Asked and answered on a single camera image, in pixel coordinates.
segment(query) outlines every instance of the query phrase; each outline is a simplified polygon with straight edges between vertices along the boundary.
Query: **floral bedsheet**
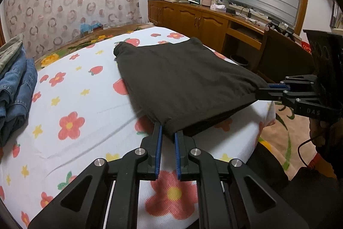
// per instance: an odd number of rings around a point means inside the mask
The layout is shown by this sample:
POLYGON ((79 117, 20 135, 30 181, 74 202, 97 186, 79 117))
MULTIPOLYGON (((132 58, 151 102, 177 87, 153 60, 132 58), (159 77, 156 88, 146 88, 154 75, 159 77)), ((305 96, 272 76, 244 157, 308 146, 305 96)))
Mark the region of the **floral bedsheet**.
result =
MULTIPOLYGON (((92 161, 122 157, 153 130, 129 100, 114 44, 187 39, 153 27, 90 45, 39 71, 28 121, 0 150, 0 197, 23 228, 92 161)), ((273 103, 258 101, 194 139, 215 158, 246 162, 274 119, 273 103)), ((177 180, 174 145, 164 137, 159 179, 140 184, 138 228, 187 228, 198 218, 196 190, 195 182, 177 180)))

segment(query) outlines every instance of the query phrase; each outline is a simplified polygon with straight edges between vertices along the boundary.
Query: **wooden shelf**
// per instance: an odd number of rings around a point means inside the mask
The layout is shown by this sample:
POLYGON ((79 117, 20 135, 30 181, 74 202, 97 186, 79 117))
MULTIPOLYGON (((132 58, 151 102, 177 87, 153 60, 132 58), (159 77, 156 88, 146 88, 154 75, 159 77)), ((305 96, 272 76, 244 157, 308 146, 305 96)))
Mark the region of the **wooden shelf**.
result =
POLYGON ((259 41, 255 40, 255 39, 247 36, 246 34, 244 34, 242 32, 239 32, 239 31, 237 31, 235 29, 232 29, 232 28, 228 28, 226 30, 226 33, 228 35, 231 35, 231 36, 233 36, 233 37, 235 37, 235 38, 237 38, 237 39, 247 43, 248 45, 256 48, 257 50, 259 50, 261 48, 261 42, 259 42, 259 41))

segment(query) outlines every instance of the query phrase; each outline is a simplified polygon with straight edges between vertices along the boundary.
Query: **person's hand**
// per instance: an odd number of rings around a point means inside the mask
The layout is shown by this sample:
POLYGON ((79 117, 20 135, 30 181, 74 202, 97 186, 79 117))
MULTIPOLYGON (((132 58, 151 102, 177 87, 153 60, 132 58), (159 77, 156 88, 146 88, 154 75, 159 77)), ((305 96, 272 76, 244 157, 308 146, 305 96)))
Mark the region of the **person's hand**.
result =
POLYGON ((321 157, 332 165, 333 171, 338 179, 343 178, 343 119, 329 124, 310 119, 310 138, 316 145, 317 152, 321 157))
MULTIPOLYGON (((319 120, 310 118, 310 138, 312 139, 318 136, 319 134, 322 134, 322 136, 319 136, 318 138, 312 140, 312 143, 316 147, 320 148, 326 144, 324 130, 327 127, 329 127, 329 125, 330 125, 329 123, 326 123, 324 121, 319 121, 319 120)), ((338 122, 334 123, 330 127, 330 131, 328 133, 330 135, 329 136, 330 146, 335 145, 338 142, 340 142, 340 140, 343 139, 343 119, 340 118, 338 122)))

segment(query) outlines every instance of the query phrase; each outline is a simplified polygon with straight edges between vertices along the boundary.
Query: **metal screw cap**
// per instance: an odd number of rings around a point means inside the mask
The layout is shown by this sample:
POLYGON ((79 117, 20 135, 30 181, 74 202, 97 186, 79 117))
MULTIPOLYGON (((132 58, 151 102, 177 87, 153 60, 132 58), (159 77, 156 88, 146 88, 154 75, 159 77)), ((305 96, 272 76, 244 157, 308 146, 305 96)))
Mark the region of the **metal screw cap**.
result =
POLYGON ((197 155, 200 155, 201 154, 201 150, 199 150, 199 149, 192 149, 191 150, 191 154, 192 155, 195 155, 195 156, 197 156, 197 155))
POLYGON ((100 166, 102 166, 102 165, 104 165, 104 164, 105 164, 105 160, 102 159, 102 158, 98 158, 98 159, 96 159, 96 160, 94 161, 94 165, 97 166, 97 167, 100 167, 100 166))
POLYGON ((143 155, 143 154, 145 153, 145 149, 143 149, 143 148, 137 148, 137 149, 135 149, 134 153, 135 153, 136 155, 143 155))

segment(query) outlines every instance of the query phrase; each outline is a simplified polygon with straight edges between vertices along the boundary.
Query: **denim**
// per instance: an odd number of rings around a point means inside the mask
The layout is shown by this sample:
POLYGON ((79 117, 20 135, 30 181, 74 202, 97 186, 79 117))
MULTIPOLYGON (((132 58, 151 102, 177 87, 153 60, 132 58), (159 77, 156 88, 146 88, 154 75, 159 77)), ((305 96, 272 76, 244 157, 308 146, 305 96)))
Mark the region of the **denim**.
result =
POLYGON ((13 101, 20 79, 24 73, 25 65, 25 49, 22 47, 17 59, 0 80, 0 103, 4 101, 5 106, 8 106, 13 101))
POLYGON ((26 69, 13 102, 6 108, 6 121, 0 133, 0 146, 3 147, 11 134, 24 125, 30 109, 32 95, 37 84, 37 70, 33 59, 26 60, 26 69))

